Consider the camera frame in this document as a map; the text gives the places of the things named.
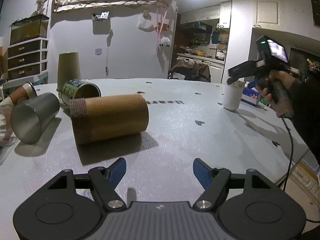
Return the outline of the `right gloved hand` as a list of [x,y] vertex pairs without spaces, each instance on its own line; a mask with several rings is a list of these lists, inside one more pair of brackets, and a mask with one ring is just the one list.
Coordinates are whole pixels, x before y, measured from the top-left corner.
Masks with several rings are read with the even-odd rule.
[[277,117],[293,119],[293,100],[302,83],[285,71],[272,70],[256,85],[261,96],[275,110]]

